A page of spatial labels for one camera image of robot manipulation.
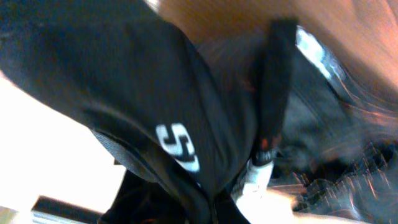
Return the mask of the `black cycling jersey orange lines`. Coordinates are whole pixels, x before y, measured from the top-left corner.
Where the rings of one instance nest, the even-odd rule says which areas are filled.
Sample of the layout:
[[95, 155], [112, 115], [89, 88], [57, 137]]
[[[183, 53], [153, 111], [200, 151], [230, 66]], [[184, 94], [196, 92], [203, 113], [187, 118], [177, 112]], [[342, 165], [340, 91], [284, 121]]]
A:
[[127, 168], [100, 223], [397, 222], [396, 1], [2, 1], [1, 71]]

